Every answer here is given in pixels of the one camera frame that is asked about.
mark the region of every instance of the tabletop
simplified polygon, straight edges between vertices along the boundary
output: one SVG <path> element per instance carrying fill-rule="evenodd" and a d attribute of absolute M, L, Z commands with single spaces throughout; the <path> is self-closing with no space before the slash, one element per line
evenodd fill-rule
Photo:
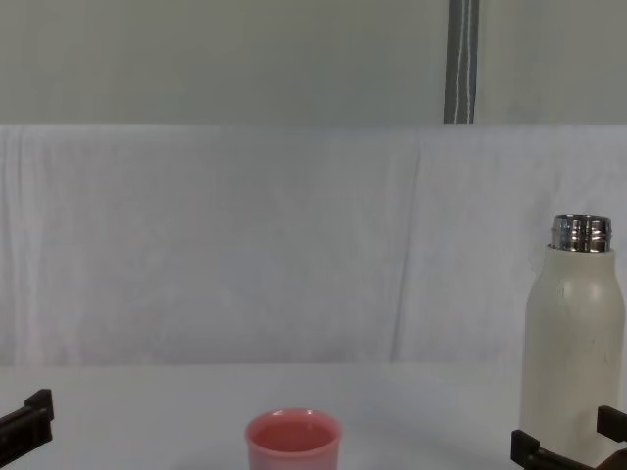
<path fill-rule="evenodd" d="M 491 470 L 509 462 L 519 379 L 471 365 L 203 365 L 0 368 L 2 415 L 52 389 L 54 440 L 32 470 L 245 470 L 255 415 L 335 415 L 341 470 Z"/>

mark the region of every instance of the gray wall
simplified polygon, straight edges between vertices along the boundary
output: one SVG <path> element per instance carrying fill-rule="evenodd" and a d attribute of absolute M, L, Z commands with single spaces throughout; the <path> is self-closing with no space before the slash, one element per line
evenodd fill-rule
<path fill-rule="evenodd" d="M 439 123 L 442 0 L 3 0 L 0 123 Z"/>
<path fill-rule="evenodd" d="M 475 122 L 626 123 L 627 2 L 483 0 Z"/>

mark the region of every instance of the white fabric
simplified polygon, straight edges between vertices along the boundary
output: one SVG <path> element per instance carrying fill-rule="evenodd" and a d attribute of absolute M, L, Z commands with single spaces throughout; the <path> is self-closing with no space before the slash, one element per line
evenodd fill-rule
<path fill-rule="evenodd" d="M 517 367 L 560 212 L 613 218 L 627 287 L 623 127 L 4 127 L 0 153 L 2 363 Z"/>
<path fill-rule="evenodd" d="M 413 132 L 2 141 L 4 362 L 11 348 L 18 364 L 389 360 Z"/>
<path fill-rule="evenodd" d="M 559 213 L 612 218 L 627 292 L 626 154 L 626 127 L 422 133 L 399 358 L 518 367 L 527 295 Z"/>

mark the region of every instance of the bottle neck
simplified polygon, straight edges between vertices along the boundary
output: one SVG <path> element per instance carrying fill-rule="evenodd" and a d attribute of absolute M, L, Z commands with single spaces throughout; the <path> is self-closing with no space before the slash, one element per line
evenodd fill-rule
<path fill-rule="evenodd" d="M 568 252 L 547 247 L 543 271 L 564 273 L 590 273 L 615 275 L 616 253 L 614 250 L 602 253 Z"/>

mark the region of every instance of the water bottle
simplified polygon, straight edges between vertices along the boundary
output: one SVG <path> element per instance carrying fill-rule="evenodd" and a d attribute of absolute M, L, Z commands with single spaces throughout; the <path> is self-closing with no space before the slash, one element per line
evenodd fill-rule
<path fill-rule="evenodd" d="M 520 429 L 597 466 L 613 447 L 597 409 L 618 406 L 625 306 L 611 221 L 560 215 L 527 301 Z"/>

